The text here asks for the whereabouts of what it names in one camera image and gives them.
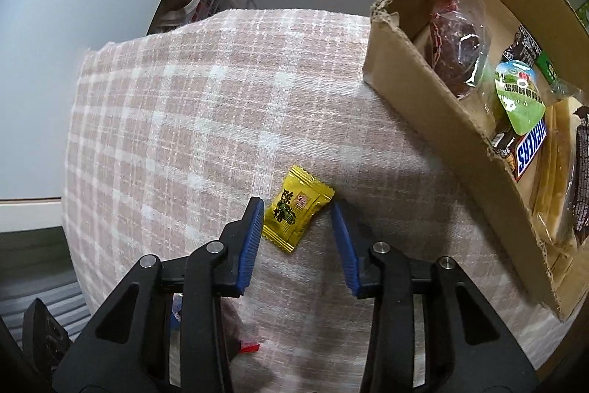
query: torn cardboard edge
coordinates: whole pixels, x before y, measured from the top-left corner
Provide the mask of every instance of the torn cardboard edge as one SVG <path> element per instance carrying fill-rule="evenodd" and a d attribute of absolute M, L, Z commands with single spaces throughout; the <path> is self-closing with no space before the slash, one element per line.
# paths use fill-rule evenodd
<path fill-rule="evenodd" d="M 578 70 L 579 65 L 589 68 L 589 36 L 569 3 L 500 1 L 550 52 L 561 77 L 589 91 L 589 76 Z M 589 248 L 579 249 L 570 265 L 561 268 L 562 278 L 555 281 L 546 245 L 505 162 L 412 43 L 428 24 L 433 5 L 434 0 L 376 1 L 364 79 L 437 149 L 466 185 L 531 296 L 565 319 L 587 292 Z"/>

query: cardboard box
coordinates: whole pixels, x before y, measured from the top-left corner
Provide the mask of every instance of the cardboard box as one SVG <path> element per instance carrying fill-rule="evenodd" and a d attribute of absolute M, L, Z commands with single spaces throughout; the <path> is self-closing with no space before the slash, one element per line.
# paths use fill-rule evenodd
<path fill-rule="evenodd" d="M 476 109 L 468 102 L 459 102 L 420 53 L 419 39 L 434 1 L 378 0 L 373 5 L 364 80 L 434 146 L 461 179 L 499 235 L 531 296 L 565 319 L 587 292 L 589 246 L 579 248 L 572 261 L 569 256 L 559 262 L 558 252 L 549 258 L 547 245 L 531 221 L 534 182 L 524 187 L 514 181 L 488 140 L 494 126 L 477 119 Z M 559 76 L 589 92 L 589 36 L 566 0 L 484 2 L 493 36 L 493 67 L 522 23 L 549 53 Z"/>

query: gray ribbed surface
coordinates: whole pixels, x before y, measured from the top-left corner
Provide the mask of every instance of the gray ribbed surface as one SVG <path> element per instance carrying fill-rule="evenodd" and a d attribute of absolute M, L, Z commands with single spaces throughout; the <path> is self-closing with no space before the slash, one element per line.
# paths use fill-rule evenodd
<path fill-rule="evenodd" d="M 19 346 L 22 317 L 35 298 L 71 339 L 90 319 L 61 227 L 0 233 L 0 315 Z"/>

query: black plastic object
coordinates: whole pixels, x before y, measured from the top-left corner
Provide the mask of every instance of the black plastic object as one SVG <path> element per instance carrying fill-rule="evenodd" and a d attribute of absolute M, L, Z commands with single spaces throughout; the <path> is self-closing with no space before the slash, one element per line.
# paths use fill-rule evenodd
<path fill-rule="evenodd" d="M 413 260 L 379 240 L 358 211 L 332 201 L 346 283 L 375 298 L 361 393 L 530 393 L 538 378 L 475 284 L 449 257 Z M 425 383 L 413 388 L 413 295 L 422 295 Z"/>
<path fill-rule="evenodd" d="M 189 257 L 167 262 L 154 255 L 142 257 L 61 361 L 53 378 L 55 391 L 231 393 L 220 297 L 239 297 L 238 285 L 244 284 L 240 276 L 244 271 L 251 275 L 261 211 L 262 200 L 252 197 L 241 220 Z M 244 259 L 244 252 L 253 257 Z M 173 293 L 183 293 L 181 388 L 169 381 Z"/>
<path fill-rule="evenodd" d="M 45 304 L 35 299 L 22 321 L 22 352 L 39 374 L 51 383 L 53 373 L 72 342 Z"/>

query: green snack package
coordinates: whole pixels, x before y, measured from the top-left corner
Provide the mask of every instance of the green snack package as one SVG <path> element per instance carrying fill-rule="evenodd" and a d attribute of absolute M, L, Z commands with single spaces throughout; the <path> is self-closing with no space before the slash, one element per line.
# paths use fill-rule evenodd
<path fill-rule="evenodd" d="M 527 134 L 546 110 L 534 83 L 534 69 L 519 60 L 502 62 L 495 69 L 495 86 L 515 133 Z"/>

